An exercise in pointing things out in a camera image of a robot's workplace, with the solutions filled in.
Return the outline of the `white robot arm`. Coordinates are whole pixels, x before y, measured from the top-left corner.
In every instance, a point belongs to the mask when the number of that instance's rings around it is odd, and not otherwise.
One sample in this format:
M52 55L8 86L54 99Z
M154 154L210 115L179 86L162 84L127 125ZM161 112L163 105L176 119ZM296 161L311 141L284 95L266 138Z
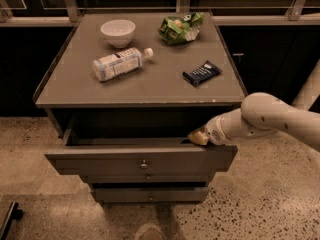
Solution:
M201 146L231 144L234 139L253 139L281 131L320 151L320 114L288 105L277 97L255 92L238 109L211 118L188 135Z

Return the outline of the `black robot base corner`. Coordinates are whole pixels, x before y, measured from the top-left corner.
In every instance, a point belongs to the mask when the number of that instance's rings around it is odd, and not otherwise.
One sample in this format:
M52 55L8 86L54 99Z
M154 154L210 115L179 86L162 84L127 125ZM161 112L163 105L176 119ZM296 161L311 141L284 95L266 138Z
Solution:
M17 223L23 218L24 211L18 202L11 202L0 227L0 240L16 240Z

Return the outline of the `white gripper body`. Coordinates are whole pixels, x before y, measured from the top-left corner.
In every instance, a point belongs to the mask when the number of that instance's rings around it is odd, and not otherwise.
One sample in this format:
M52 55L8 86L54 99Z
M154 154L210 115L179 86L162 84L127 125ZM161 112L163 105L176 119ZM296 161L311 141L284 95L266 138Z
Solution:
M205 124L205 133L208 136L208 140L214 145L225 145L229 142L229 139L225 135L222 128L223 116L215 116Z

